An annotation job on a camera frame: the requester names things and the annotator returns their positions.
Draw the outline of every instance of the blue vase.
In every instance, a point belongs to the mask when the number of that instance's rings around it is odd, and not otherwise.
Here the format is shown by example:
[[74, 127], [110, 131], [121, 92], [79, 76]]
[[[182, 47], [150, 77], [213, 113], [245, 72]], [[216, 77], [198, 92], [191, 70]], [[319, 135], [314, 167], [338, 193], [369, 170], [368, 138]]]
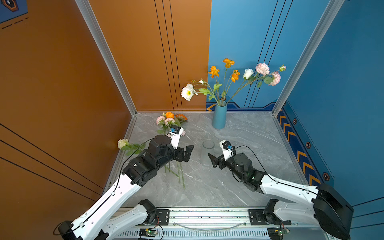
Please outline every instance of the blue vase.
[[216, 129], [222, 129], [225, 127], [225, 120], [227, 118], [227, 103], [224, 103], [224, 107], [219, 106], [219, 104], [217, 103], [215, 106], [214, 118], [212, 119], [212, 126]]

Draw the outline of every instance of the pink rose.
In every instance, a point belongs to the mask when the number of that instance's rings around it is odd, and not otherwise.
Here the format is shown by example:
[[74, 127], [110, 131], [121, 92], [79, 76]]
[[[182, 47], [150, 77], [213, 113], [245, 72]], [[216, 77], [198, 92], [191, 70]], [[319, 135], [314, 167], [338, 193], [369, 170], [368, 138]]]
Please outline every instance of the pink rose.
[[156, 124], [159, 125], [161, 121], [165, 120], [166, 118], [164, 116], [160, 116], [156, 119]]
[[273, 81], [268, 85], [275, 86], [276, 84], [278, 84], [280, 82], [281, 76], [278, 72], [273, 72], [272, 76], [273, 76]]
[[164, 121], [164, 124], [165, 124], [165, 125], [168, 125], [168, 123], [173, 124], [173, 123], [175, 123], [175, 120], [174, 120], [173, 118], [167, 118], [167, 119]]
[[265, 63], [259, 63], [256, 66], [256, 72], [261, 73], [263, 76], [269, 74], [269, 67]]

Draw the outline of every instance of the marble surface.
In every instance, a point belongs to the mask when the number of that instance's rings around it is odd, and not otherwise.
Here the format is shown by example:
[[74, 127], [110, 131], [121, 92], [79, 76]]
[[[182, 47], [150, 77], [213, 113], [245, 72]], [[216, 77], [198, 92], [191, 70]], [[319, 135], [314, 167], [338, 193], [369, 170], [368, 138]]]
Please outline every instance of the marble surface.
[[[139, 113], [129, 141], [142, 143], [155, 135], [159, 127], [156, 118], [159, 113]], [[281, 139], [271, 113], [227, 113], [225, 128], [212, 127], [213, 113], [186, 113], [188, 122], [182, 124], [186, 135], [180, 138], [179, 146], [195, 145], [190, 161], [183, 162], [185, 189], [179, 178], [161, 168], [157, 176], [135, 193], [123, 207], [133, 207], [142, 199], [149, 199], [157, 207], [198, 206], [265, 206], [268, 195], [251, 192], [243, 183], [237, 182], [227, 168], [213, 168], [209, 158], [203, 156], [202, 143], [213, 140], [215, 147], [210, 153], [221, 155], [218, 143], [228, 140], [235, 147], [249, 146], [258, 156], [265, 170], [278, 178], [302, 184], [288, 151]], [[263, 170], [252, 152], [241, 147], [253, 162], [253, 167]], [[176, 161], [171, 169], [177, 173]]]

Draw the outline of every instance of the artificial flower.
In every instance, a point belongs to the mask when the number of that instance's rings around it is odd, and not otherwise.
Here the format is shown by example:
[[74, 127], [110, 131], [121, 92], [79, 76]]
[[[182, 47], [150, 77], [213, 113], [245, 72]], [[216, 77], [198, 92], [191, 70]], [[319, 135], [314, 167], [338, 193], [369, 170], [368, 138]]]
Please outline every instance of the artificial flower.
[[188, 118], [184, 114], [181, 114], [181, 113], [176, 114], [175, 118], [177, 118], [180, 123], [188, 121]]
[[225, 63], [225, 67], [226, 68], [230, 68], [231, 65], [235, 64], [235, 61], [231, 61], [228, 58], [226, 58], [226, 59], [223, 60], [223, 63]]
[[212, 66], [212, 67], [211, 67], [211, 71], [208, 72], [208, 73], [211, 74], [211, 78], [213, 78], [215, 75], [216, 75], [217, 77], [219, 77], [219, 75], [218, 75], [219, 72], [220, 72], [219, 69], [216, 69], [215, 66]]
[[175, 120], [173, 118], [167, 118], [165, 121], [164, 121], [164, 124], [165, 125], [168, 125], [168, 124], [175, 124]]
[[236, 80], [239, 80], [239, 76], [236, 73], [234, 73], [231, 76], [231, 80], [232, 80], [232, 82], [235, 82]]
[[175, 116], [173, 115], [173, 113], [171, 113], [171, 112], [167, 112], [167, 113], [166, 113], [166, 117], [167, 117], [167, 118], [174, 118]]
[[157, 125], [160, 125], [160, 123], [162, 122], [162, 121], [164, 121], [166, 118], [164, 117], [164, 116], [160, 116], [160, 117], [158, 117], [157, 119], [156, 119], [156, 124]]
[[127, 146], [128, 144], [128, 139], [120, 139], [118, 141], [118, 148], [121, 149], [122, 147]]
[[244, 70], [245, 71], [245, 73], [244, 73], [244, 75], [243, 75], [243, 78], [245, 78], [245, 79], [248, 79], [248, 78], [250, 78], [251, 76], [252, 76], [252, 74], [253, 74], [253, 70], [252, 69], [246, 69], [246, 70]]
[[278, 84], [280, 82], [281, 76], [278, 72], [273, 72], [272, 76], [273, 76], [273, 81], [268, 85], [275, 86], [276, 84]]
[[190, 101], [193, 97], [193, 94], [197, 95], [197, 92], [193, 89], [193, 85], [188, 83], [186, 87], [181, 91], [181, 96], [184, 97], [187, 101]]
[[269, 74], [269, 67], [265, 63], [259, 63], [256, 66], [256, 72], [261, 73], [263, 76]]

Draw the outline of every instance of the orange chevron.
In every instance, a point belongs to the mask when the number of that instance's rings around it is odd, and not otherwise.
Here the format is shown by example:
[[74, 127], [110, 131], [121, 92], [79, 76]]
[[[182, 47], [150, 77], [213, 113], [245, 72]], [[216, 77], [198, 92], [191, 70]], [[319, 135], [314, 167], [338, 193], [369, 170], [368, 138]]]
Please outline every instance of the orange chevron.
[[282, 118], [286, 118], [286, 116], [283, 116], [283, 115], [280, 116], [280, 125], [281, 125], [281, 119], [282, 119]]
[[289, 125], [288, 123], [284, 123], [283, 126], [284, 126], [283, 131], [284, 131], [284, 133], [285, 133], [285, 127], [290, 127], [291, 125]]
[[216, 105], [216, 104], [212, 104], [209, 108], [207, 108], [207, 110], [212, 112], [211, 108], [212, 108], [213, 106], [215, 106], [215, 105]]
[[288, 131], [288, 136], [287, 136], [287, 138], [288, 138], [288, 142], [289, 142], [289, 136], [290, 135], [294, 135], [294, 136], [296, 136], [296, 134], [294, 133], [294, 132], [290, 132], [290, 131]]
[[305, 174], [305, 167], [309, 167], [310, 169], [313, 170], [313, 167], [311, 165], [309, 165], [308, 163], [306, 162], [303, 162], [303, 173]]
[[307, 157], [307, 155], [303, 152], [300, 152], [300, 151], [297, 151], [297, 161], [300, 162], [299, 158], [300, 158], [300, 155], [301, 156], [304, 156], [304, 157]]
[[319, 184], [321, 184], [321, 182], [320, 182], [319, 179], [315, 178], [314, 176], [312, 176], [312, 175], [310, 174], [310, 185], [312, 185], [312, 180], [315, 180], [316, 182], [318, 182]]

